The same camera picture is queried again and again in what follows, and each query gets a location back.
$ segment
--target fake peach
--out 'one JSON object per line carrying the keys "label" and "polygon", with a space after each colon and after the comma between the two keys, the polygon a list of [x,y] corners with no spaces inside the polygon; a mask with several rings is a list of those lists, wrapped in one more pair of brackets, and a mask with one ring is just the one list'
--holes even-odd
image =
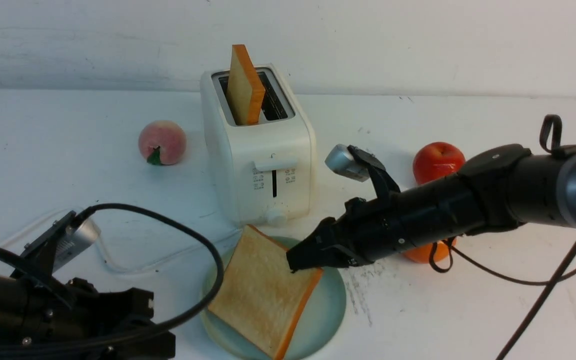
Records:
{"label": "fake peach", "polygon": [[139,152],[149,164],[171,166],[185,151],[186,133],[173,121],[153,121],[139,134]]}

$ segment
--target red apple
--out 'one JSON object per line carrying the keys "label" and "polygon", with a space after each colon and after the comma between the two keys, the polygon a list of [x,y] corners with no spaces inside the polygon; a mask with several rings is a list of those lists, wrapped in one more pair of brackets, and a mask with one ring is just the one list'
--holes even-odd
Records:
{"label": "red apple", "polygon": [[139,134],[139,152],[149,164],[171,166],[185,151],[186,133],[173,121],[153,121]]}
{"label": "red apple", "polygon": [[422,185],[458,171],[466,162],[464,154],[454,145],[433,142],[421,148],[414,156],[414,180]]}

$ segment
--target table surface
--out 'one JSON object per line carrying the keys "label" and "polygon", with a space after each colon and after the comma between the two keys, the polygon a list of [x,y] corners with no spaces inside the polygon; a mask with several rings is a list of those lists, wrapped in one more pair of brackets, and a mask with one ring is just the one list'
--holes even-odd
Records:
{"label": "table surface", "polygon": [[[374,197],[370,182],[326,169],[323,160],[338,143],[375,153],[403,189],[414,186],[414,153],[433,141],[455,144],[467,158],[509,143],[541,153],[541,122],[554,113],[564,119],[563,142],[576,144],[576,98],[298,98],[317,134],[317,200],[307,217],[284,228],[262,227],[269,235],[302,239],[323,217],[342,214],[345,200]],[[159,119],[176,121],[187,132],[187,155],[176,166],[151,166],[138,152],[139,132]],[[0,241],[50,210],[121,202],[177,219],[221,240],[218,248],[226,251],[236,241],[227,236],[235,228],[218,209],[207,159],[198,93],[0,89]],[[122,275],[90,248],[55,274],[59,280],[78,276],[100,291],[151,290],[154,321],[197,300],[211,258],[192,239],[125,212],[99,212],[94,219],[122,266],[186,251],[160,268]],[[546,280],[575,237],[574,229],[529,224],[459,239],[458,248],[507,275]],[[350,308],[322,359],[491,359],[541,290],[499,280],[460,258],[446,274],[400,255],[341,273]],[[173,332],[179,359],[228,358],[198,317]],[[576,358],[576,276],[556,287],[508,357],[537,358]]]}

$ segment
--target plate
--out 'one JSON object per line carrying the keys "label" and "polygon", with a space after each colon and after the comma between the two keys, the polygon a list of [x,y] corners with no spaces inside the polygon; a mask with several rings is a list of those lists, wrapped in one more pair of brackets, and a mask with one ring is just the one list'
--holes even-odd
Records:
{"label": "plate", "polygon": [[[289,237],[273,237],[288,248],[298,243]],[[233,256],[234,248],[221,256],[226,268]],[[216,268],[213,266],[203,281],[201,297],[215,282]],[[313,290],[306,307],[299,317],[285,360],[301,360],[314,355],[329,343],[342,324],[346,314],[346,289],[337,269],[324,268],[321,280]],[[199,315],[210,339],[222,349],[240,359],[269,360],[270,357],[259,350],[237,331],[221,321],[208,310]]]}

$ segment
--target toaster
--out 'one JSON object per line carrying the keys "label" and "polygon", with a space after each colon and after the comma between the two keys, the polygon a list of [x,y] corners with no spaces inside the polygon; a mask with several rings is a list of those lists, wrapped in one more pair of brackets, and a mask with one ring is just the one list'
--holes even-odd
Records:
{"label": "toaster", "polygon": [[201,76],[208,167],[224,214],[238,226],[283,226],[305,216],[314,194],[316,139],[286,80],[272,64],[254,67],[265,95],[256,124],[237,125],[226,99],[229,70]]}

